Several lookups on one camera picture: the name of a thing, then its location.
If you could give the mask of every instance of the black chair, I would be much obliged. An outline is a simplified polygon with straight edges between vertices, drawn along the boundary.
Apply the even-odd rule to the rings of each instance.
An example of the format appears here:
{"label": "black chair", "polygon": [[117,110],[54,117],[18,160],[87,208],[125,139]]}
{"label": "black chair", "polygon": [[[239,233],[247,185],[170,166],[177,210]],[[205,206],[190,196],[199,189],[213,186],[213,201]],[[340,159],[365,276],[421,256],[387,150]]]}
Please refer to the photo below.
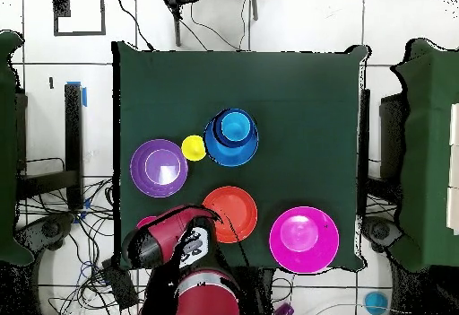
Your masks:
{"label": "black chair", "polygon": [[[172,14],[174,15],[174,25],[176,31],[176,45],[180,47],[180,22],[179,20],[182,19],[180,17],[180,7],[184,4],[192,4],[193,2],[197,2],[200,0],[164,0],[166,6],[170,9]],[[256,4],[256,0],[252,0],[252,6],[254,10],[254,20],[258,20],[258,6]]]}

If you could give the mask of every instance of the red plate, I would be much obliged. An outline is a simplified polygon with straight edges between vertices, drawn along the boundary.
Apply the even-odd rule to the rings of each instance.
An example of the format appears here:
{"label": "red plate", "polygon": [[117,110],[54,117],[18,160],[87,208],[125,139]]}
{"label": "red plate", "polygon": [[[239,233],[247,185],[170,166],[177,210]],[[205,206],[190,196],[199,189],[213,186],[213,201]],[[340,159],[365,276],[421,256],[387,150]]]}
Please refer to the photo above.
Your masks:
{"label": "red plate", "polygon": [[203,205],[221,216],[223,223],[217,222],[217,240],[231,244],[244,240],[255,228],[256,205],[254,199],[241,188],[226,186],[215,189],[204,200]]}

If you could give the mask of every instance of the magenta bowl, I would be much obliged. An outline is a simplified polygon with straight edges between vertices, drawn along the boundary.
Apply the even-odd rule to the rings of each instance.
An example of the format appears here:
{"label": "magenta bowl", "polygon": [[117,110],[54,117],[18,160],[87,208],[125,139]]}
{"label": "magenta bowl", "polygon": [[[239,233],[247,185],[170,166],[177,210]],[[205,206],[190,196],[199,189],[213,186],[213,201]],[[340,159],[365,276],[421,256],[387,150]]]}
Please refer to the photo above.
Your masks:
{"label": "magenta bowl", "polygon": [[325,212],[307,206],[285,211],[273,224],[269,247],[275,260],[293,273],[328,267],[339,246],[338,229]]}

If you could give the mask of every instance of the purple plate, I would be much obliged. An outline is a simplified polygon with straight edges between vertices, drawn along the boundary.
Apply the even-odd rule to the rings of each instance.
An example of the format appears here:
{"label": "purple plate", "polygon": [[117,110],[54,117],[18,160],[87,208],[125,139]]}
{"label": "purple plate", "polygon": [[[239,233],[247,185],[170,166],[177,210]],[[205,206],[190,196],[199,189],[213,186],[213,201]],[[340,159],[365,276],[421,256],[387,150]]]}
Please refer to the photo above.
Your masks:
{"label": "purple plate", "polygon": [[165,139],[145,142],[131,159],[134,184],[149,197],[169,197],[185,183],[188,164],[181,149]]}

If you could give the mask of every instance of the white tile floor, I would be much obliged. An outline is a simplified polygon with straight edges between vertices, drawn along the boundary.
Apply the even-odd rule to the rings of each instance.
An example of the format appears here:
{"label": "white tile floor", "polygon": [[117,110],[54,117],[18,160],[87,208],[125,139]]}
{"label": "white tile floor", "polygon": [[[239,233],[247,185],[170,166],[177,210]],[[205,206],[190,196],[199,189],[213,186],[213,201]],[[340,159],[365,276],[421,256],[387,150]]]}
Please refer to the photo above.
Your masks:
{"label": "white tile floor", "polygon": [[[87,88],[88,106],[83,108],[83,173],[85,184],[112,175],[112,68],[111,40],[124,40],[139,49],[147,49],[132,18],[124,13],[117,0],[105,0],[105,36],[55,37],[53,34],[52,0],[0,0],[0,30],[18,31],[25,44],[12,57],[21,86],[29,95],[28,158],[63,157],[64,94],[66,82],[80,81]],[[73,11],[95,14],[95,0],[71,0]],[[402,90],[389,66],[403,60],[409,39],[425,37],[443,48],[459,46],[458,0],[258,0],[259,20],[249,18],[249,1],[203,0],[193,6],[193,18],[206,24],[232,46],[254,51],[327,51],[342,52],[351,45],[366,44],[372,54],[368,59],[366,83],[371,90],[369,158],[380,160],[380,99]],[[162,0],[121,0],[127,11],[137,17],[142,34],[157,49],[201,51],[203,47],[183,25],[182,47],[175,46],[172,17]],[[233,47],[209,29],[194,23],[191,6],[183,9],[184,23],[208,48],[232,51]],[[78,14],[59,18],[62,27],[85,30],[87,22]],[[50,89],[53,77],[54,89]],[[30,173],[59,170],[59,162],[31,163]],[[369,164],[369,173],[378,176],[377,162]],[[51,201],[53,197],[45,196]],[[103,194],[96,197],[99,206],[108,207]],[[29,205],[38,205],[31,199]],[[39,216],[37,208],[28,207],[20,225]],[[88,223],[94,218],[88,217]],[[101,230],[113,231],[106,221]],[[72,235],[79,244],[80,254],[87,258],[88,244],[81,228],[75,225]],[[113,241],[98,236],[101,259],[111,255]],[[368,267],[357,274],[333,269],[315,276],[297,276],[294,280],[291,304],[294,315],[369,315],[362,304],[365,294],[379,290],[390,300],[392,280],[389,263],[376,254],[365,239],[358,251]],[[46,251],[39,274],[39,293],[44,315],[56,315],[48,303],[49,297],[66,297],[74,289],[80,274],[76,247],[67,238],[62,249]],[[277,271],[275,277],[291,280],[292,275]],[[138,290],[144,289],[148,274],[132,273]],[[288,291],[286,283],[277,280],[273,298]],[[59,300],[51,300],[59,307]],[[335,304],[329,310],[322,311]],[[136,315],[136,308],[131,314]],[[107,315],[105,311],[73,315]]]}

